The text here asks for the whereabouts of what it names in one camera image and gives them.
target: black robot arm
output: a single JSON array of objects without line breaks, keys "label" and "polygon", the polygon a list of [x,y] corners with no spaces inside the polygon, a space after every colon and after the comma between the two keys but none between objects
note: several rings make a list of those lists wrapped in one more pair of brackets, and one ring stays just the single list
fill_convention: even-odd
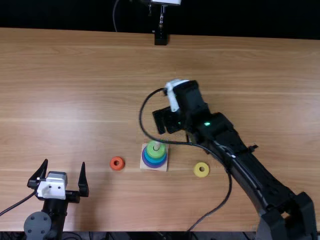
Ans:
[{"label": "black robot arm", "polygon": [[27,186],[36,191],[35,196],[44,201],[42,211],[28,216],[24,222],[27,240],[60,240],[64,229],[69,203],[80,202],[80,197],[89,196],[86,166],[82,163],[79,176],[79,191],[66,190],[67,174],[50,171],[46,176],[48,160],[28,180]]},{"label": "black robot arm", "polygon": [[[192,143],[219,156],[260,216],[256,239],[317,239],[311,198],[305,192],[295,195],[266,170],[253,155],[258,146],[247,147],[222,113],[210,113],[196,81],[173,80],[167,83],[164,93],[170,106],[153,112],[158,132],[184,130]],[[288,213],[286,218],[282,217],[284,212]]]}]

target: wooden table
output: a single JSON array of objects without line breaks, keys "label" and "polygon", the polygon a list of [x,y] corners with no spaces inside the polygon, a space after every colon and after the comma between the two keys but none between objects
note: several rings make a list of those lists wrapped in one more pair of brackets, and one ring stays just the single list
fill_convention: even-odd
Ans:
[{"label": "wooden table", "polygon": [[[168,172],[141,171],[142,101],[173,78],[198,80],[212,112],[224,113],[256,157],[295,193],[307,192],[320,223],[320,41],[0,29],[0,209],[31,190],[45,158],[77,190],[85,161],[89,198],[69,204],[65,231],[185,231],[225,197],[228,178],[201,149],[170,146]],[[150,100],[151,111],[169,105]],[[184,133],[164,136],[184,140]],[[109,161],[125,159],[113,172]],[[206,178],[193,166],[210,165]],[[35,197],[0,217],[21,231],[42,209]],[[227,204],[196,231],[254,231],[258,215],[237,183]]]}]

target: cable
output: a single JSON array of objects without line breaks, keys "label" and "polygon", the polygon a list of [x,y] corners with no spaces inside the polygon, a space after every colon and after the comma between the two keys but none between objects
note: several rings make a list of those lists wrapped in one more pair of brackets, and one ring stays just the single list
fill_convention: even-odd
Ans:
[{"label": "cable", "polygon": [[73,232],[73,231],[64,231],[63,233],[64,233],[64,234],[74,234],[74,235],[76,235],[78,238],[80,238],[80,240],[83,240],[82,237],[81,237],[78,233],[75,233],[75,232]]},{"label": "cable", "polygon": [[140,108],[140,111],[139,111],[139,124],[140,124],[140,128],[142,130],[142,132],[147,136],[149,137],[150,139],[154,140],[154,141],[157,141],[157,142],[160,142],[160,143],[164,143],[164,144],[173,144],[173,145],[188,145],[188,146],[194,146],[194,147],[198,147],[198,148],[201,148],[201,149],[204,149],[206,150],[207,152],[209,152],[215,159],[217,159],[223,166],[224,166],[224,169],[228,175],[228,179],[229,179],[229,188],[228,188],[228,192],[225,196],[225,198],[223,199],[223,201],[214,209],[212,209],[211,211],[207,212],[205,215],[203,215],[202,217],[200,217],[188,230],[187,232],[190,232],[192,229],[195,228],[195,226],[197,226],[204,218],[210,216],[211,214],[213,214],[214,212],[216,212],[217,210],[219,210],[223,205],[226,204],[226,202],[228,201],[229,197],[230,197],[230,194],[231,194],[231,191],[232,191],[232,178],[231,178],[231,174],[230,172],[227,170],[223,160],[217,156],[214,152],[212,152],[209,148],[205,147],[205,146],[202,146],[202,145],[199,145],[199,144],[195,144],[195,143],[192,143],[192,142],[184,142],[184,141],[169,141],[169,140],[162,140],[162,139],[159,139],[159,138],[156,138],[152,135],[150,135],[146,129],[144,128],[143,126],[143,122],[142,122],[142,115],[143,115],[143,111],[144,111],[144,108],[145,108],[145,105],[147,104],[148,100],[153,96],[155,95],[156,93],[159,93],[161,91],[163,91],[164,88],[159,88],[155,91],[153,91],[152,93],[150,93],[146,98],[145,100],[143,101],[142,103],[142,106]]},{"label": "cable", "polygon": [[4,234],[8,237],[8,239],[13,240],[12,237],[9,235],[9,233],[5,231]]},{"label": "cable", "polygon": [[116,26],[116,20],[115,20],[115,13],[116,13],[116,8],[117,8],[118,3],[119,3],[119,0],[115,0],[115,3],[113,5],[113,10],[112,10],[112,20],[113,20],[113,27],[114,27],[115,32],[118,32],[117,26]]},{"label": "cable", "polygon": [[112,240],[115,240],[114,237],[111,235],[111,232],[109,232],[109,236],[112,238]]},{"label": "cable", "polygon": [[251,240],[244,231],[243,231],[242,233],[243,233],[244,237],[245,237],[247,240]]},{"label": "cable", "polygon": [[199,240],[198,237],[197,237],[197,235],[196,235],[193,231],[191,232],[191,234],[192,234],[192,236],[195,238],[195,240]]},{"label": "cable", "polygon": [[36,194],[36,191],[34,191],[33,193],[31,193],[29,196],[25,197],[24,199],[22,199],[21,201],[18,201],[17,203],[13,204],[12,206],[8,207],[6,210],[3,210],[2,212],[0,212],[0,217],[9,212],[10,210],[14,209],[15,207],[18,207],[20,204],[23,204],[25,201],[27,201],[28,199],[30,199],[33,195]]},{"label": "cable", "polygon": [[231,174],[229,172],[227,172],[228,174],[228,178],[229,178],[229,189],[228,192],[225,196],[225,198],[223,199],[223,201],[214,209],[212,209],[211,211],[208,211],[205,215],[203,215],[202,217],[200,217],[188,230],[187,232],[190,232],[192,229],[195,228],[195,226],[197,226],[203,219],[205,219],[206,217],[210,216],[211,214],[213,214],[214,212],[218,211],[223,205],[226,204],[226,202],[228,201],[230,194],[231,194],[231,190],[232,190],[232,178],[231,178]]}]

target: yellow ring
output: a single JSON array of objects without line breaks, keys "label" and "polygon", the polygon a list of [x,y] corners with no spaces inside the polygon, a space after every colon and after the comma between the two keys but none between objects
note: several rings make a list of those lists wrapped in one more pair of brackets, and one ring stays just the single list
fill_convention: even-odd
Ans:
[{"label": "yellow ring", "polygon": [[198,162],[193,168],[194,175],[196,175],[199,178],[204,178],[208,176],[209,171],[209,166],[204,162]]}]

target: orange ring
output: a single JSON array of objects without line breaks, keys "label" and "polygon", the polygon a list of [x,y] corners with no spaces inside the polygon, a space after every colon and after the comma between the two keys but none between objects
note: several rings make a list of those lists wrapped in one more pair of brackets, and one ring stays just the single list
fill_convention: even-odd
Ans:
[{"label": "orange ring", "polygon": [[125,167],[125,161],[119,157],[119,156],[114,156],[111,161],[110,161],[110,168],[113,170],[119,171]]}]

